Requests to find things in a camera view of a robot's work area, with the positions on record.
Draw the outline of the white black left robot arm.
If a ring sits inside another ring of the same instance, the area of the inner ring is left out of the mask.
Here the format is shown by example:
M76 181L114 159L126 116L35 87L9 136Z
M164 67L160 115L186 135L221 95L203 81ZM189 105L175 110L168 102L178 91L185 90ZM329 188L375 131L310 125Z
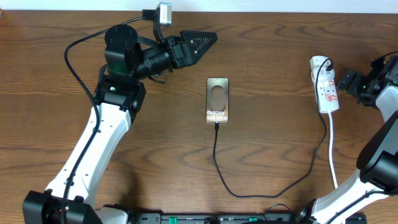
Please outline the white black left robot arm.
M196 64L217 41L214 32L183 30L164 37L154 19L154 39L137 34L130 21L103 31L106 63L89 93L92 109L71 156L45 191L30 191L22 204L26 223L134 223L135 214L117 205L95 210L102 176L121 138L141 109L143 79Z

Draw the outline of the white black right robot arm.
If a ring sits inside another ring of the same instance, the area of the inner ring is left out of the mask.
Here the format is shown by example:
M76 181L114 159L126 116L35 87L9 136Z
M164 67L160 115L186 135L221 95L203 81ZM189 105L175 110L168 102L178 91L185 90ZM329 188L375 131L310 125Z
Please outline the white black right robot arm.
M331 115L338 109L339 90L379 110L384 124L359 153L349 179L312 201L297 215L296 223L344 223L370 203L397 195L397 52L372 60L370 66L367 75L348 70L335 83L329 58L314 56L310 60L321 114Z

